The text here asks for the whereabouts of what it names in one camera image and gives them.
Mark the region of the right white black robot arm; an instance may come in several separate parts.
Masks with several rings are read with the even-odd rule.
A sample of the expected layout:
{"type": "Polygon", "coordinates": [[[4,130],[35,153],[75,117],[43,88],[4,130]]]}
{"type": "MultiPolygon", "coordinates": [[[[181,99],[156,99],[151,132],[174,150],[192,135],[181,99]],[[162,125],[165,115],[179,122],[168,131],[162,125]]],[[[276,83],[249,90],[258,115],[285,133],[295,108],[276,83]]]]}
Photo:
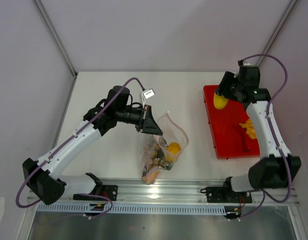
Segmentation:
{"type": "Polygon", "coordinates": [[[301,160],[286,146],[273,114],[273,97],[260,88],[260,70],[257,66],[241,65],[237,74],[225,72],[215,95],[240,103],[250,118],[258,141],[260,160],[248,173],[228,177],[228,186],[222,196],[233,202],[240,192],[265,189],[287,189],[290,195],[292,181],[301,167],[301,160]]]}

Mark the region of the yellow toy pepper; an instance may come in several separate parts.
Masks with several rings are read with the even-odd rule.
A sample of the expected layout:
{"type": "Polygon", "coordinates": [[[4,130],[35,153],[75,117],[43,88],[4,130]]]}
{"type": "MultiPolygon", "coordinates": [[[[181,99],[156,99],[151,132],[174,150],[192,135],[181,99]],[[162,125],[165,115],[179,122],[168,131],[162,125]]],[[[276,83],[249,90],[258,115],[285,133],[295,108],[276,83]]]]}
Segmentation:
{"type": "Polygon", "coordinates": [[[217,110],[221,110],[221,109],[225,108],[227,103],[228,103],[228,99],[227,98],[225,98],[222,95],[218,95],[216,93],[214,94],[214,96],[213,96],[213,104],[214,104],[214,107],[217,110]]]}

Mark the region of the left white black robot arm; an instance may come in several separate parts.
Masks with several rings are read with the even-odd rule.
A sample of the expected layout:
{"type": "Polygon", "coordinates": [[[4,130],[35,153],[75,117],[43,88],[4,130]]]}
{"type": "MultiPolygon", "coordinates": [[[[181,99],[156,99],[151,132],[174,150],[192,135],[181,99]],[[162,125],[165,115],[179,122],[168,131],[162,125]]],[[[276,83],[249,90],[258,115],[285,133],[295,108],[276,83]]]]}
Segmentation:
{"type": "Polygon", "coordinates": [[[44,204],[51,205],[70,187],[61,179],[69,163],[118,122],[134,125],[139,133],[161,136],[163,132],[153,118],[152,108],[145,104],[154,95],[151,88],[143,90],[141,102],[133,107],[128,103],[132,98],[128,88],[119,85],[111,88],[105,99],[88,110],[66,140],[37,160],[28,158],[23,162],[24,185],[44,204]]]}

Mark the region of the longan bunch with leaves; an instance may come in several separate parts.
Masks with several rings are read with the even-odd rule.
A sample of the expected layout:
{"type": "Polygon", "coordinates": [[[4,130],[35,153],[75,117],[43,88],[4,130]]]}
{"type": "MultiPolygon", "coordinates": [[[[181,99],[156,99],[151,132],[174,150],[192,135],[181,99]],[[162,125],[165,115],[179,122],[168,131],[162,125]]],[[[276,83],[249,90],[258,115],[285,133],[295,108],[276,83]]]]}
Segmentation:
{"type": "Polygon", "coordinates": [[[174,162],[165,153],[165,148],[161,147],[156,141],[149,141],[143,147],[142,168],[143,172],[169,171],[173,168],[174,162]]]}

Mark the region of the toy ham slice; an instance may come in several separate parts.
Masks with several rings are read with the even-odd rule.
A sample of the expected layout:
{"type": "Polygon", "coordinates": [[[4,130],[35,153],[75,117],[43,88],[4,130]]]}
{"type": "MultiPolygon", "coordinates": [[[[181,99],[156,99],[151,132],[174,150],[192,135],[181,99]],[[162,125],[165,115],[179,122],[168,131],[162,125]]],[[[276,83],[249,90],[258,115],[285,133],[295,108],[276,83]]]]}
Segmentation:
{"type": "Polygon", "coordinates": [[[153,172],[143,172],[142,174],[142,182],[146,185],[150,185],[155,182],[156,178],[159,175],[159,171],[153,172]]]}

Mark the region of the small yellow toy mango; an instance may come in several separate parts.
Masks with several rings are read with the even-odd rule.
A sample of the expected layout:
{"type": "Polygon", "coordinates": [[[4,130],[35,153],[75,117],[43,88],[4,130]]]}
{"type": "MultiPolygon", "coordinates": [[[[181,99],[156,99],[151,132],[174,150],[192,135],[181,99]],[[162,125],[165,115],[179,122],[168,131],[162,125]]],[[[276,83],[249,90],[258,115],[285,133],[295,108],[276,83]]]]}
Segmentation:
{"type": "Polygon", "coordinates": [[[174,158],[178,153],[181,152],[181,146],[177,142],[172,142],[168,147],[167,147],[167,154],[169,157],[174,158]]]}

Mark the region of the clear pink zip top bag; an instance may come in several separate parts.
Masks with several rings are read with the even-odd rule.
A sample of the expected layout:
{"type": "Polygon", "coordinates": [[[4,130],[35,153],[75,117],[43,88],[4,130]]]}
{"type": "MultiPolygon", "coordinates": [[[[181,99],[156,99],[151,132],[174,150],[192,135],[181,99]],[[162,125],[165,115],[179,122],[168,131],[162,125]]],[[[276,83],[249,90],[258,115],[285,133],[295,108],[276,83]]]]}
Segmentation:
{"type": "Polygon", "coordinates": [[[142,182],[147,185],[161,172],[171,170],[189,143],[187,133],[172,120],[169,111],[158,119],[158,126],[163,135],[148,136],[142,149],[142,182]]]}

